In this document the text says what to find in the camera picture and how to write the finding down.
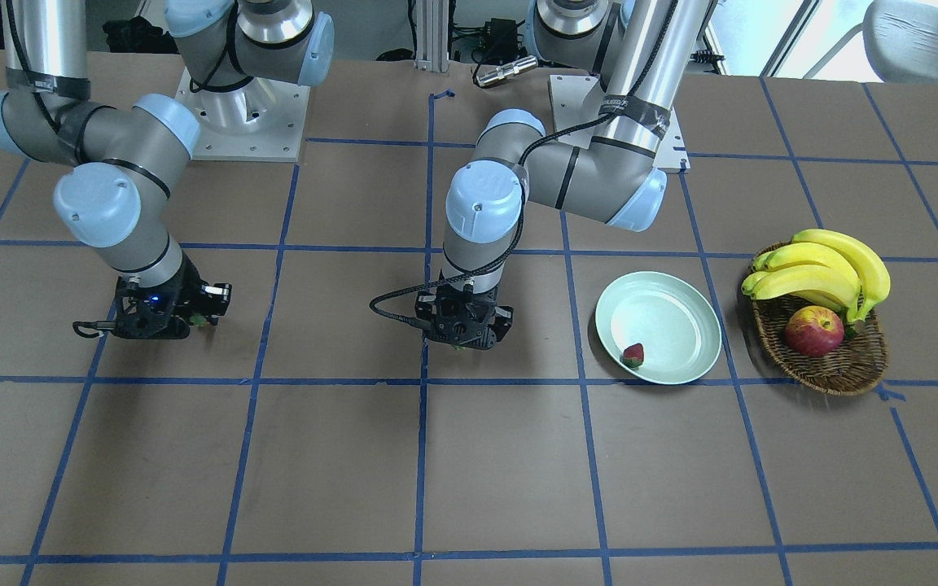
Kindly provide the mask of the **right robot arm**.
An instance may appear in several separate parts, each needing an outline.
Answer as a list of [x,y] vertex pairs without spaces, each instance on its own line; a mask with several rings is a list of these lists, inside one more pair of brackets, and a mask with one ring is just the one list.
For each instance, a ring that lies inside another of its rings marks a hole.
[[231,285],[200,277],[161,212],[204,130],[258,133],[283,109],[277,90],[320,85],[334,57],[334,20],[309,1],[168,1],[164,16],[200,111],[160,94],[128,111],[96,103],[83,3],[2,3],[0,148],[71,167],[56,214],[118,275],[115,318],[74,322],[83,338],[184,339],[218,323]]

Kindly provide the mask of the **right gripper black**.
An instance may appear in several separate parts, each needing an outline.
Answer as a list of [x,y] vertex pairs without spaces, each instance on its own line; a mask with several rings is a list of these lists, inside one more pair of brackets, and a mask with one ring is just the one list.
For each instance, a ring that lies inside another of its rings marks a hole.
[[185,339],[192,326],[193,314],[204,316],[215,326],[230,307],[230,283],[208,283],[200,278],[187,255],[182,256],[178,273],[150,288],[133,281],[116,279],[115,318],[112,321],[75,321],[79,337],[94,339],[112,334],[123,339]]

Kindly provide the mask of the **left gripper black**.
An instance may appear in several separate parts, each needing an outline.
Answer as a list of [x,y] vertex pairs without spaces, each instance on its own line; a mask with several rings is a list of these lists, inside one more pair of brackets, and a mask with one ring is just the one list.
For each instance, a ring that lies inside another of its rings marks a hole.
[[511,329],[513,308],[497,303],[497,286],[485,292],[457,283],[436,292],[419,292],[414,303],[414,326],[428,340],[455,348],[489,350]]

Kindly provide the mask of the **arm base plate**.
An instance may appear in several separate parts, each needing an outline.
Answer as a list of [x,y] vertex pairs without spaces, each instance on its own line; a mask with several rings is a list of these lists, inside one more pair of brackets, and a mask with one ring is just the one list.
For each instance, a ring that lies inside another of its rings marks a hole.
[[297,163],[309,86],[254,78],[227,93],[191,92],[183,71],[175,99],[200,123],[194,160]]
[[[593,75],[550,75],[550,103],[554,128],[562,131],[596,119],[603,96],[604,93],[599,88],[599,79]],[[670,112],[662,138],[636,123],[617,122],[614,129],[602,129],[597,126],[574,131],[559,140],[574,147],[587,148],[597,133],[611,140],[650,151],[654,165],[665,172],[677,173],[690,167],[689,155],[675,112]]]

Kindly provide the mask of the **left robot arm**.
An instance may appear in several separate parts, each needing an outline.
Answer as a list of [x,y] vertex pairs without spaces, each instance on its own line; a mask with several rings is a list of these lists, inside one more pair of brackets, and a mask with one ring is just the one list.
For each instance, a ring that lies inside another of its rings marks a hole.
[[428,340],[487,350],[511,328],[497,301],[506,258],[539,203],[629,231],[647,230],[667,177],[656,163],[673,101],[704,28],[708,1],[536,1],[525,38],[534,55],[597,77],[583,102],[584,145],[547,133],[524,110],[492,116],[445,198],[438,281],[416,288],[407,319]]

